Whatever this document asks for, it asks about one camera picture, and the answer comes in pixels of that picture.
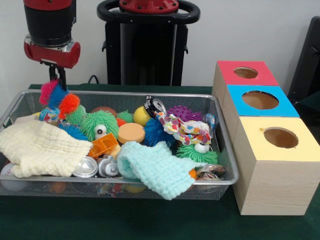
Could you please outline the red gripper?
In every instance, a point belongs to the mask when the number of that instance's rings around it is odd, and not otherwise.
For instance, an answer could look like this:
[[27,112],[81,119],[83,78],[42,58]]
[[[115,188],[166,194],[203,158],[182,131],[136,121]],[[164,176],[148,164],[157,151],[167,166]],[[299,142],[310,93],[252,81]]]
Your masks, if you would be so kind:
[[60,47],[44,47],[36,45],[31,41],[28,34],[24,39],[25,55],[36,62],[49,64],[49,79],[54,81],[58,78],[56,66],[59,73],[59,84],[64,91],[67,90],[66,71],[64,68],[72,69],[79,61],[81,45],[71,40],[67,45]]

